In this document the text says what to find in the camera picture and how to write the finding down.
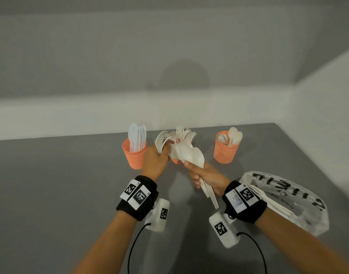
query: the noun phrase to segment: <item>person's right arm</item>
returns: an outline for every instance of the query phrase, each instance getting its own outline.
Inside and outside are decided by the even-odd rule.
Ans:
[[[200,176],[211,185],[214,192],[222,196],[230,180],[213,166],[205,163],[204,168],[185,162],[195,186],[200,189]],[[349,274],[349,263],[326,248],[313,235],[269,208],[254,223],[302,273],[345,273]]]

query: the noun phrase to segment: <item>white tracking device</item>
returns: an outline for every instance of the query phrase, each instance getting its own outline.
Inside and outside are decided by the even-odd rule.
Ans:
[[[145,228],[154,232],[162,232],[166,227],[167,215],[169,210],[169,201],[159,198],[154,202],[154,208],[145,218],[145,224],[151,223]]]
[[[237,231],[231,224],[234,221],[227,214],[221,212],[216,212],[209,217],[210,225],[225,248],[233,247],[239,242],[239,236],[236,235]]]

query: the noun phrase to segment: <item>black wristband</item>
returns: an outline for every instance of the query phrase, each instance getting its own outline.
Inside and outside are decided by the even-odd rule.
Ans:
[[[241,192],[238,192],[236,188],[238,188],[240,185],[241,185],[240,182],[238,182],[237,180],[234,180],[225,189],[225,192],[223,195],[223,200],[226,204],[225,213],[241,221],[254,224],[254,222],[257,221],[258,218],[261,217],[263,212],[266,210],[267,202],[260,200],[257,195],[255,195],[253,192],[251,192],[249,188],[246,188],[245,186],[244,186],[244,190],[242,190]],[[238,198],[238,204],[243,206],[243,208],[245,207],[245,209],[243,209],[241,212],[238,212],[238,213],[236,212],[235,207],[226,196],[226,194],[231,192],[232,190],[235,191],[234,194],[236,196],[234,198],[235,200],[236,198]],[[247,201],[254,197],[257,198],[258,200],[255,203],[249,205]]]
[[[130,193],[127,200],[122,199],[117,205],[116,210],[122,210],[127,214],[130,214],[137,221],[142,221],[145,216],[152,210],[154,202],[158,197],[157,184],[146,176],[139,175],[135,178],[140,184]],[[130,185],[126,188],[124,193],[127,193]]]

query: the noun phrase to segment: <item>transparent bag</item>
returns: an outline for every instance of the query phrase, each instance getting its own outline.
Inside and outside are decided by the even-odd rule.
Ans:
[[[263,197],[257,194],[259,190],[256,188],[253,192],[268,201],[268,207],[286,208],[291,213],[280,214],[312,235],[319,236],[329,230],[327,206],[310,190],[288,179],[258,171],[244,173],[239,182],[250,186],[251,189],[257,187],[263,190]]]

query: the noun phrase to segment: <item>person's left arm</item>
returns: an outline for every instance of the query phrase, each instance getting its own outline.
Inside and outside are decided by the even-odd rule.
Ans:
[[[166,143],[159,154],[154,145],[148,147],[144,155],[142,175],[157,182],[166,168],[170,148],[170,143]],[[134,217],[119,210],[107,230],[73,273],[119,273],[137,222]]]

